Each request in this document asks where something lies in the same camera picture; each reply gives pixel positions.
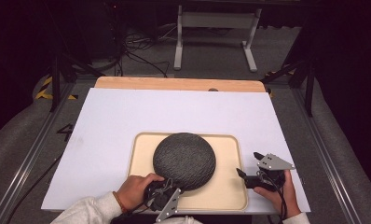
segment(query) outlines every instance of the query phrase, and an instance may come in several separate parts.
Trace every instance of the wire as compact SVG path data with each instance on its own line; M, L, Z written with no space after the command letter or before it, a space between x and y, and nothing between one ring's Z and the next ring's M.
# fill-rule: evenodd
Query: wire
M49 166L49 168L36 180L36 182L34 182L34 184L28 189L28 191L26 191L25 194L23 194L22 198L14 206L11 214L9 215L8 220L7 220L7 224L10 223L11 219L13 218L17 209L20 207L23 200L25 200L25 198L29 195L29 193L31 193L31 191L34 189L34 187L36 187L36 185L48 174L48 172L52 169L52 167L55 166L55 164L61 159L62 155L63 155L63 153Z
M125 213L125 214L121 214L119 217L114 217L114 218L111 220L110 223L111 223L111 224L114 224L114 223L117 223L117 222L120 221L120 220L123 220L123 219L127 218L127 217L132 217L132 216L134 216L134 215L138 215L138 214L141 214L142 212L147 211L147 210L150 208L149 206L147 206L147 203L148 203L149 201L151 201L151 200L157 198L157 196L163 194L163 192L165 192L166 190L171 189L171 188L173 187L172 184L173 184L173 180L172 180L171 178L169 178L169 179L166 181L165 187L164 187L162 190L154 192L154 193L151 195L151 197L145 199L143 202L139 203L135 208L131 209L131 210L128 211L127 213ZM145 205L146 208L145 208L144 210L142 210L142 211L139 211L139 212L136 212L136 213L135 213L135 211L136 211L137 209L139 209L139 208L140 208L141 206L143 206L143 205Z
M160 37L158 40L163 39L163 38L167 38L166 36L169 35L176 28L177 28L177 25L175 25L173 28L171 28L170 31L168 31L165 35L163 35L162 37Z
M162 71L159 67L157 67L157 66L154 65L153 63L149 62L148 60L146 60L146 59L144 59L144 58L142 58L142 57L139 57L139 56L137 56L136 54L131 53L131 52L126 52L126 55L127 55L130 59L131 59L130 55L132 55L132 56L134 56L134 57L136 57L136 58L138 58L138 59L144 61L145 63L148 63L148 64L152 65L153 67L157 68L157 70L159 70L159 72L161 72L162 75L163 75L164 77L168 77L168 76L166 75L166 72Z
M285 220L285 218L287 217L287 204L286 204L286 202L284 200L284 195L283 195L284 191L281 191L278 188L278 186L275 184L275 182L264 171L257 171L257 175L264 176L263 179L269 181L270 184L275 188L275 190L281 196L281 199L282 199L282 211L281 211L280 219L281 219L281 222L283 222Z
M135 62L137 62L137 63L146 63L146 62L143 62L143 61L139 61L139 60L137 60L137 59L134 59L134 58L132 58L131 56L129 56L129 55L127 55L128 56L128 58L129 59L131 59L131 60L133 60L133 61L135 61ZM167 72L168 72L168 69L169 69L169 65L171 65L171 63L169 63L169 62L160 62L160 63L152 63L152 64L162 64L162 63L165 63L166 64L166 69L165 69L165 73L164 74L167 74Z
M267 216L269 224L273 224L272 218L270 216Z
M110 62L109 64L106 64L106 65L101 66L101 67L93 67L93 69L95 69L98 72L106 71L107 69L110 69L110 68L116 66L116 64L119 62L120 58L121 57L116 57L116 59L113 60L112 62ZM79 69L79 68L75 68L75 67L73 69L75 69L75 71L78 74L89 74L89 72L87 72L84 69Z
M135 51L138 49L149 49L154 46L154 41L150 38L141 38L138 34L130 34L125 38L124 47L127 51Z
M212 34L215 34L215 35L220 35L220 36L224 36L224 35L229 34L229 32L231 30L232 29L226 29L226 28L207 28L207 29L203 29L203 31L206 31L208 33L212 33Z
M118 64L119 70L118 70L117 74L116 74L116 72L115 72L115 76L118 77L118 73L119 73L121 76L124 76L124 71L122 70L122 59L121 59L121 60L119 61L119 63L117 63L117 64Z

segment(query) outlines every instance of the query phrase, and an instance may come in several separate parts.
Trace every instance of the wooden tray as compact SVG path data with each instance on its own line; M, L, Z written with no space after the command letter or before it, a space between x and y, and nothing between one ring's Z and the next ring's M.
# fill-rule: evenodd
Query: wooden tray
M139 133L134 140L128 175L154 173L153 156L158 144L170 133ZM238 141L230 135L199 134L213 148L216 168L202 188L185 192L179 210L239 211L247 206L247 189L238 177L241 168Z

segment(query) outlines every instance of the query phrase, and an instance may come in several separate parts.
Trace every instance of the gray carpet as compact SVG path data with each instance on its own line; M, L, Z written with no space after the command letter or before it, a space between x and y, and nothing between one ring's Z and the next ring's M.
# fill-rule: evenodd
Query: gray carpet
M250 73L240 42L247 32L232 30L226 35L217 35L205 30L189 30L184 36L182 70L172 69L175 40L168 39L147 50L137 50L141 56L152 63L168 61L171 63L170 77L222 78L222 79L260 79L268 71L278 70L298 33L299 29L258 29L255 34L252 52L258 72ZM124 74L129 76L161 76L149 64L137 63L123 58ZM165 69L164 63L158 64ZM114 69L106 71L113 75ZM42 147L31 173L29 173L17 200L33 185L36 179L63 152L65 134L56 133L67 124L76 124L78 114L95 80L80 78L72 89L78 100L66 100ZM329 178L318 156L318 148L302 119L302 108L295 101L294 91L285 85L269 85L273 91L272 103L282 126L284 136L295 161L295 166L304 181L309 200L311 223L348 223L333 191ZM329 150L346 189L362 223L371 223L371 184L364 174L352 149L338 127L329 107L326 105L318 83L313 98L313 115L322 139ZM27 152L38 135L50 109L50 100L39 99L19 113L0 132L0 201L5 195L13 176L21 166ZM49 180L55 169L36 186L22 202L11 223L49 223L58 214L40 210L48 190ZM268 223L265 217L254 217L254 223Z

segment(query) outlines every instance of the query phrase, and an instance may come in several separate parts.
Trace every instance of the human hand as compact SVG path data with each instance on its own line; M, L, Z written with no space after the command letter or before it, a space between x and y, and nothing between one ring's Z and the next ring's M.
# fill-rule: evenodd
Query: human hand
M163 181L164 177L149 174L146 177L130 175L116 192L125 209L131 210L143 201L144 189L153 181Z
M301 210L299 210L298 203L296 201L295 188L293 179L291 177L291 172L289 170L285 170L284 176L285 182L283 185L283 196L287 204L286 218L289 218L300 214ZM272 192L260 187L255 187L254 192L270 200L273 204L273 207L276 211L278 211L278 213L282 212L282 198L278 192Z

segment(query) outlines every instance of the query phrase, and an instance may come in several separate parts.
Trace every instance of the black cable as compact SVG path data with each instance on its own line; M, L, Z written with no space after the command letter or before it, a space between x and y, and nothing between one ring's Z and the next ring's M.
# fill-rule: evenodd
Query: black cable
M134 57L136 57L136 58L138 58L138 59L140 59L140 60L142 60L142 61L144 61L145 63L148 63L148 64L152 65L153 67L157 68L157 70L159 70L159 72L161 72L164 77L168 77L168 76L166 76L166 72L162 71L160 68L158 68L157 66L155 66L153 63L149 62L148 60L146 60L146 59L144 59L142 57L139 57L139 56L137 56L134 53L126 52L126 55L128 57L130 57L129 54L132 55L132 56L134 56Z
M212 34L220 35L220 36L225 36L225 35L229 34L229 32L231 30L232 29L226 29L226 28L206 28L206 29L202 29L202 31L206 31L208 33L212 33Z
M127 50L132 50L132 51L135 51L137 49L141 49L141 50L150 49L155 44L156 44L155 41L153 41L152 39L144 38L137 33L128 34L125 37L125 43L124 43L125 48Z
M159 191L155 191L149 198L147 198L143 202L139 203L135 208L131 209L127 213L121 214L119 217L114 217L111 220L110 224L118 223L119 221L124 220L125 218L132 217L133 215L137 215L137 214L141 214L142 212L145 212L147 209L150 208L149 205L151 205L151 204L148 204L148 202L150 202L151 200L157 198L157 196L163 194L168 189L171 189L172 188L172 184L173 184L173 180L172 179L168 179L167 182L166 182L166 185L165 185L165 188L164 189L159 190ZM145 205L146 208L144 210L140 211L140 212L135 213L135 211L137 209L139 209L142 205Z
M102 72L102 71L105 71L107 69L110 69L114 66L116 66L116 64L119 62L121 57L117 57L115 60L113 60L112 62L110 62L109 64L106 64L102 67L93 67L93 69L95 69L96 71L98 72ZM87 72L86 70L84 69L79 69L79 68L73 68L78 74L89 74L89 72Z
M279 195L281 196L281 199L282 199L282 211L281 211L281 216L280 216L280 219L281 219L281 222L283 222L286 217L287 217L287 204L284 200L284 195L282 193L282 191L278 188L278 186L275 184L275 182L265 173L265 172L260 172L261 175L264 175L265 178L267 181L269 181L272 186L275 188L275 190L279 193Z
M274 224L273 221L272 221L272 218L270 217L270 215L267 215L267 218L268 218L269 224Z
M128 56L129 59L131 59L131 60L133 60L133 61L135 61L137 63L146 63L146 62L143 62L143 61L136 60L136 59L130 57L129 55L127 55L127 56ZM168 61L166 61L166 62L152 63L152 64L162 64L162 63L165 63L166 64L165 74L167 74L168 73L168 69L169 69L169 65L171 65L171 63L169 63Z
M118 77L118 74L120 74L121 76L124 76L124 72L122 71L122 60L121 60L121 63L117 63L118 64L118 71L116 72L115 71L115 77Z
M37 179L37 181L34 182L34 184L28 189L28 191L26 191L26 193L23 194L22 198L14 206L11 214L9 215L8 220L7 220L7 224L10 223L11 219L13 218L13 216L14 216L15 212L17 211L18 207L20 207L23 200L25 200L25 198L29 195L29 193L31 193L31 191L34 189L34 187L36 187L36 185L48 174L48 172L52 169L52 167L54 167L55 164L57 164L57 162L61 159L62 155L63 155L63 153L49 166L49 168Z

